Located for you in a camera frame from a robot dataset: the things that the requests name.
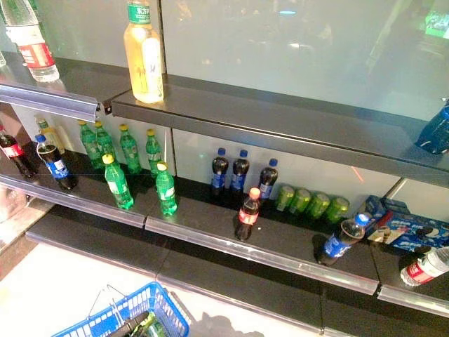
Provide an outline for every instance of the soda can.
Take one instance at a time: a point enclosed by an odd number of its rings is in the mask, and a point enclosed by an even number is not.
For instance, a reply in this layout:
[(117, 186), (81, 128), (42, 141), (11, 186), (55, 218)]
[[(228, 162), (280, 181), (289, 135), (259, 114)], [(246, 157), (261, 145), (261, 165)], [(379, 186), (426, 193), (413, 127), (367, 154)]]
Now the soda can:
[(279, 190), (278, 199), (276, 200), (276, 209), (283, 211), (286, 207), (290, 206), (295, 191), (288, 185), (284, 185)]
[(348, 209), (349, 201), (343, 197), (336, 197), (332, 199), (328, 209), (326, 209), (325, 217), (330, 223), (337, 223), (348, 212)]
[(311, 193), (308, 190), (305, 188), (298, 188), (288, 210), (292, 214), (302, 213), (309, 204), (310, 199)]
[(307, 207), (306, 213), (312, 219), (318, 219), (330, 204), (329, 197), (322, 192), (315, 192)]

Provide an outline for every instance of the plastic bottle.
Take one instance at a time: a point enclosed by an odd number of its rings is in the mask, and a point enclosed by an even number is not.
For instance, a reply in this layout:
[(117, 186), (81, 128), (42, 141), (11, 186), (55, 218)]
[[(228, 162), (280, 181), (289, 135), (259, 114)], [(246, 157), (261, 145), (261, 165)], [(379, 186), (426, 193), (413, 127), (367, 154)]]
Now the plastic bottle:
[(342, 221), (338, 229), (324, 244), (318, 256), (322, 265), (333, 265), (344, 252), (365, 236), (365, 226), (370, 222), (367, 213), (360, 213), (354, 219)]
[(256, 187), (251, 188), (250, 194), (243, 202), (239, 211), (239, 223), (236, 226), (235, 236), (241, 241), (248, 240), (251, 236), (253, 226), (259, 216), (260, 208), (260, 190)]
[(105, 163), (101, 158), (101, 152), (97, 144), (97, 136), (92, 132), (92, 130), (87, 126), (85, 121), (78, 120), (78, 124), (81, 127), (80, 139), (86, 149), (86, 153), (91, 160), (92, 167), (95, 170), (101, 170), (105, 168)]
[(76, 177), (65, 166), (58, 148), (49, 143), (44, 135), (37, 135), (36, 140), (38, 142), (37, 155), (45, 163), (58, 185), (63, 190), (73, 189), (77, 184)]
[(129, 133), (128, 125), (120, 124), (119, 128), (121, 131), (120, 146), (128, 164), (128, 171), (132, 174), (140, 173), (142, 167), (140, 166), (138, 144)]
[(154, 130), (147, 130), (147, 158), (149, 163), (149, 169), (152, 172), (152, 177), (155, 179), (157, 177), (157, 163), (162, 160), (161, 147), (154, 136)]
[(64, 154), (65, 148), (56, 130), (50, 127), (44, 118), (37, 117), (36, 123), (39, 127), (39, 132), (45, 136), (47, 141), (55, 145), (58, 148), (60, 154)]
[(243, 188), (245, 186), (245, 179), (248, 170), (250, 169), (250, 162), (246, 160), (248, 156), (248, 151), (241, 150), (240, 158), (238, 158), (232, 164), (232, 182), (231, 182), (231, 192), (234, 195), (241, 196), (243, 194)]
[(33, 78), (38, 82), (59, 79), (55, 61), (28, 0), (0, 0), (0, 5), (7, 26), (6, 33), (17, 44)]
[(401, 279), (409, 286), (419, 286), (449, 271), (449, 247), (431, 251), (401, 271)]
[(278, 171), (275, 169), (277, 164), (277, 159), (272, 158), (269, 160), (270, 167), (266, 167), (260, 172), (259, 189), (261, 201), (269, 199), (272, 193), (273, 185), (278, 178)]
[(103, 124), (101, 121), (95, 122), (95, 131), (98, 148), (100, 149), (101, 156), (105, 154), (110, 154), (116, 159), (114, 145), (112, 144), (111, 136), (103, 129)]
[(156, 178), (156, 188), (162, 213), (171, 216), (176, 212), (177, 204), (175, 200), (175, 180), (169, 174), (167, 168), (167, 163), (161, 161), (157, 164), (159, 174)]
[(115, 202), (121, 209), (129, 209), (134, 205), (134, 199), (129, 192), (128, 183), (126, 182), (125, 174), (120, 166), (114, 161), (111, 154), (105, 154), (103, 163), (106, 165), (105, 179), (114, 195)]
[(17, 166), (19, 172), (27, 178), (31, 178), (37, 170), (31, 165), (27, 156), (23, 152), (17, 140), (6, 133), (3, 125), (0, 124), (0, 147), (4, 154)]
[(229, 166), (229, 162), (223, 156), (226, 154), (226, 150), (221, 147), (218, 149), (218, 156), (212, 161), (212, 183), (211, 193), (214, 197), (219, 197), (223, 189), (225, 188), (226, 171)]

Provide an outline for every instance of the sprite bottle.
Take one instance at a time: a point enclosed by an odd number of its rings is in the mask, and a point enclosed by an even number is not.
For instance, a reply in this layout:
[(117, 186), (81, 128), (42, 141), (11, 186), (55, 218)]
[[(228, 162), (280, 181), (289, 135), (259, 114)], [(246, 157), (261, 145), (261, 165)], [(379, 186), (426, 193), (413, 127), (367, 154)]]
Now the sprite bottle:
[(95, 170), (103, 169), (105, 165), (103, 164), (101, 153), (98, 149), (97, 137), (94, 132), (89, 129), (85, 121), (79, 120), (78, 124), (81, 127), (80, 139), (86, 149), (89, 159), (91, 160), (92, 167)]
[(173, 215), (176, 212), (177, 204), (175, 200), (175, 180), (167, 172), (167, 163), (160, 161), (157, 164), (159, 174), (156, 178), (156, 189), (159, 201), (161, 202), (161, 210), (165, 215)]
[(120, 166), (114, 161), (110, 154), (105, 154), (103, 162), (106, 164), (105, 179), (109, 189), (114, 195), (117, 206), (121, 209), (129, 209), (134, 205), (134, 199), (131, 196), (126, 182), (125, 174)]
[(142, 167), (140, 166), (138, 144), (129, 133), (128, 126), (126, 124), (120, 124), (119, 128), (121, 131), (120, 146), (125, 154), (126, 163), (128, 164), (128, 171), (132, 174), (140, 173)]
[(110, 154), (114, 159), (116, 159), (114, 145), (112, 144), (111, 136), (103, 129), (103, 124), (101, 121), (95, 122), (96, 136), (98, 149), (100, 149), (101, 156), (105, 154)]
[(159, 146), (156, 137), (154, 137), (154, 130), (149, 129), (147, 131), (147, 136), (147, 156), (149, 169), (152, 172), (152, 177), (155, 178), (158, 174), (157, 163), (161, 161), (161, 147)]

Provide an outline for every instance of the blue shopping basket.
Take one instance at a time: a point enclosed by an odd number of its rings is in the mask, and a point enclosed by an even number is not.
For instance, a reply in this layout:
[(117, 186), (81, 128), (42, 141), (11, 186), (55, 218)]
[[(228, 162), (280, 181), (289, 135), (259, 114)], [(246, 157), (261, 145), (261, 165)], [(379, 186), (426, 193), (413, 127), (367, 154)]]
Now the blue shopping basket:
[(151, 282), (131, 295), (115, 302), (96, 315), (53, 335), (52, 337), (106, 337), (123, 320), (134, 318), (144, 311), (152, 311), (164, 327), (168, 337), (187, 337), (189, 324), (160, 283)]

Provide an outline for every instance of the yellow bottle cap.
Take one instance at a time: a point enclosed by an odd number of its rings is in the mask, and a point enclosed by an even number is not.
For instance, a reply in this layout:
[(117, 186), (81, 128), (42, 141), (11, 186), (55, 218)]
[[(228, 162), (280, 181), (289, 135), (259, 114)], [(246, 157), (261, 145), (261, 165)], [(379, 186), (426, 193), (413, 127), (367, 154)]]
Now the yellow bottle cap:
[(112, 164), (114, 162), (114, 157), (112, 154), (105, 154), (103, 157), (103, 163)]

